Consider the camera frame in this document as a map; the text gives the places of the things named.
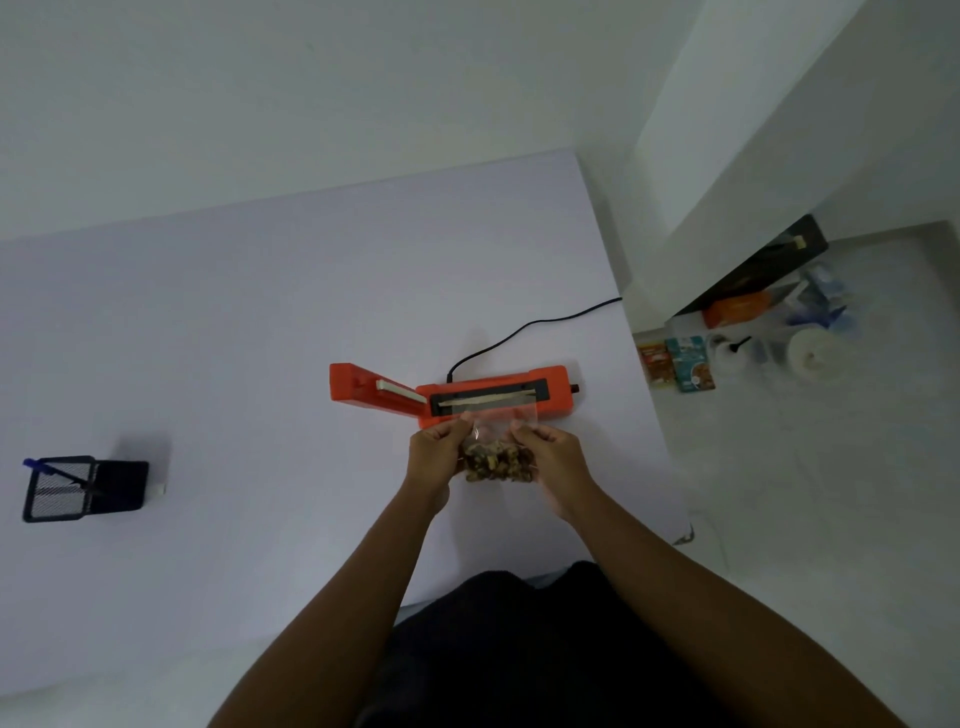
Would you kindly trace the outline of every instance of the person's right hand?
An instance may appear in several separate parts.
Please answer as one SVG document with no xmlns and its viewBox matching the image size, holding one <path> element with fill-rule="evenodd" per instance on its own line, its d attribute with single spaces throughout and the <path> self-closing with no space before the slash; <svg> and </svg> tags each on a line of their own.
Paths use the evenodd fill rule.
<svg viewBox="0 0 960 728">
<path fill-rule="evenodd" d="M 514 439 L 534 453 L 537 482 L 553 512 L 565 521 L 585 497 L 599 491 L 576 435 L 547 425 L 510 425 Z"/>
</svg>

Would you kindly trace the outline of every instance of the black mesh pen holder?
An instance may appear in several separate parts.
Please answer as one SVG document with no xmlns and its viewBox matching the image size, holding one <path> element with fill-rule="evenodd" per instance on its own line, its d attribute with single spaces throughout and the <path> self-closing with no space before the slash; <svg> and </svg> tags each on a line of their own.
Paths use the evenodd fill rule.
<svg viewBox="0 0 960 728">
<path fill-rule="evenodd" d="M 76 521 L 143 507 L 150 463 L 87 455 L 24 460 L 32 472 L 23 504 L 27 523 Z"/>
</svg>

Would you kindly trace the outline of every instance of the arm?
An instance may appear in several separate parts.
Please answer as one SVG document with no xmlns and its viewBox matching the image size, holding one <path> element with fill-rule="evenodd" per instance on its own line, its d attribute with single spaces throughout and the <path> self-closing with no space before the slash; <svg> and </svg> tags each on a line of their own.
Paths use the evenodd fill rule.
<svg viewBox="0 0 960 728">
<path fill-rule="evenodd" d="M 519 423 L 513 434 L 620 597 L 748 725 L 902 726 L 820 645 L 617 505 L 576 437 Z"/>
<path fill-rule="evenodd" d="M 407 476 L 347 562 L 243 676 L 211 728 L 347 726 L 393 629 L 427 527 L 446 505 L 456 420 L 410 439 Z"/>
</svg>

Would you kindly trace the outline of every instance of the hand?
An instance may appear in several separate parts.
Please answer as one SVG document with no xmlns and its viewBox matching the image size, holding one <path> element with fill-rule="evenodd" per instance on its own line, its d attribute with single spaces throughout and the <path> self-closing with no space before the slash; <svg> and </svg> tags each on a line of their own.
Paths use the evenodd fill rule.
<svg viewBox="0 0 960 728">
<path fill-rule="evenodd" d="M 450 478 L 463 466 L 463 461 L 458 463 L 460 446 L 472 430 L 473 417 L 465 412 L 459 420 L 447 420 L 422 429 L 410 438 L 410 458 L 403 487 L 426 496 L 434 514 L 439 513 L 450 498 Z"/>
<path fill-rule="evenodd" d="M 553 512 L 564 521 L 579 500 L 599 492 L 576 435 L 547 425 L 510 425 L 514 439 L 534 453 L 536 480 Z"/>
</svg>

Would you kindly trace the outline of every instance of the person's left hand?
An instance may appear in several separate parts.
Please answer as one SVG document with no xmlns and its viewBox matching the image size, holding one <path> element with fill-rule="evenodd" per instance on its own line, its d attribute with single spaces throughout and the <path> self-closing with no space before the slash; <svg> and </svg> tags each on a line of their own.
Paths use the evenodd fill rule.
<svg viewBox="0 0 960 728">
<path fill-rule="evenodd" d="M 463 461 L 458 463 L 460 446 L 472 430 L 473 418 L 465 412 L 458 420 L 422 429 L 410 438 L 403 487 L 426 496 L 434 513 L 450 498 L 450 478 L 463 468 Z"/>
</svg>

